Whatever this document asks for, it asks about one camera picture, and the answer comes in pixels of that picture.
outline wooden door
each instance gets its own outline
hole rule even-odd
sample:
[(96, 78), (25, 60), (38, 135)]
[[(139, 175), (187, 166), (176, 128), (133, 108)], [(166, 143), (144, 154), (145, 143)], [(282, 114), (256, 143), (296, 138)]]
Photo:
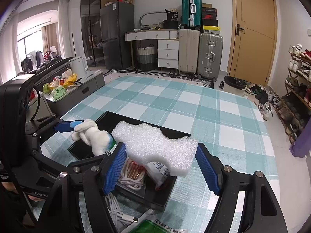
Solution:
[(274, 0), (236, 0), (230, 76), (255, 84), (268, 83), (276, 44), (275, 11)]

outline black tray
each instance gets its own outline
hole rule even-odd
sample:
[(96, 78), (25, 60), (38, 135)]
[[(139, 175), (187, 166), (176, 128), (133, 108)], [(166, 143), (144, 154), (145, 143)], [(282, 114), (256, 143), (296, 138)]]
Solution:
[[(117, 126), (117, 124), (120, 121), (124, 121), (129, 124), (146, 123), (146, 122), (136, 120), (130, 117), (125, 117), (119, 114), (115, 114), (110, 111), (106, 111), (95, 122), (97, 123), (98, 129), (106, 130), (111, 134), (113, 129)], [(147, 123), (147, 124), (153, 127), (160, 128), (163, 135), (171, 139), (177, 139), (177, 138), (181, 138), (184, 136), (190, 137), (190, 134), (187, 134), (184, 132), (171, 130), (171, 129), (157, 126), (151, 123)], [(94, 154), (92, 152), (92, 147), (86, 145), (82, 140), (76, 141), (74, 144), (72, 144), (72, 146), (68, 149), (68, 151), (78, 160), (94, 157)], [(151, 207), (152, 209), (164, 211), (167, 201), (171, 195), (176, 179), (177, 179), (176, 176), (168, 177), (168, 179), (166, 180), (166, 187), (163, 190), (155, 191), (155, 188), (156, 188), (155, 183), (149, 176), (146, 176), (145, 178), (146, 191), (145, 191), (144, 196), (134, 191), (128, 191), (127, 189), (123, 188), (122, 185), (118, 183), (115, 187), (115, 191), (122, 193), (123, 195), (129, 197), (130, 199), (134, 201), (140, 202), (148, 207)]]

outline window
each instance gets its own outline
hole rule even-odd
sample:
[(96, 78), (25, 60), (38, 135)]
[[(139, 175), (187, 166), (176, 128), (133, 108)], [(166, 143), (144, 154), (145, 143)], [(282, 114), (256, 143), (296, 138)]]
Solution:
[(34, 32), (17, 42), (18, 55), (20, 60), (26, 58), (26, 54), (31, 51), (41, 51), (43, 53), (43, 41), (41, 30)]

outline refrigerator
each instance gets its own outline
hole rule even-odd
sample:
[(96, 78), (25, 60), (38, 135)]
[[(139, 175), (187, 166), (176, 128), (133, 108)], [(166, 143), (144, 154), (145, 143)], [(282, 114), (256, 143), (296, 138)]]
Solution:
[(100, 28), (106, 68), (131, 66), (131, 47), (124, 34), (134, 29), (134, 5), (115, 2), (101, 8)]

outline plush toy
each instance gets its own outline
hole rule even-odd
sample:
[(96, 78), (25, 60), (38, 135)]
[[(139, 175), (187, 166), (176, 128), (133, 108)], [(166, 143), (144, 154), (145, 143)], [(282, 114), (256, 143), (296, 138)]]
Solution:
[(92, 146), (95, 156), (104, 154), (114, 145), (113, 137), (107, 131), (99, 130), (97, 124), (91, 119), (86, 119), (84, 122), (74, 121), (70, 126), (74, 128), (71, 134), (72, 140), (82, 139), (84, 143)]

